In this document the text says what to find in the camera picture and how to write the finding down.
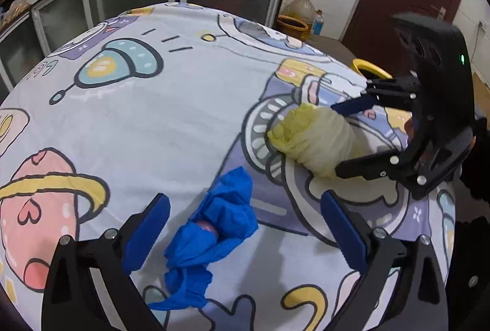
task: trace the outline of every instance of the blue glove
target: blue glove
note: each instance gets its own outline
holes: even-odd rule
[[[153,310],[204,307],[204,293],[212,274],[209,263],[226,257],[257,229],[257,218],[250,206],[252,179],[239,167],[220,176],[203,201],[179,228],[165,250],[167,267],[165,284],[171,294],[165,301],[151,303]],[[217,233],[205,230],[207,222]]]

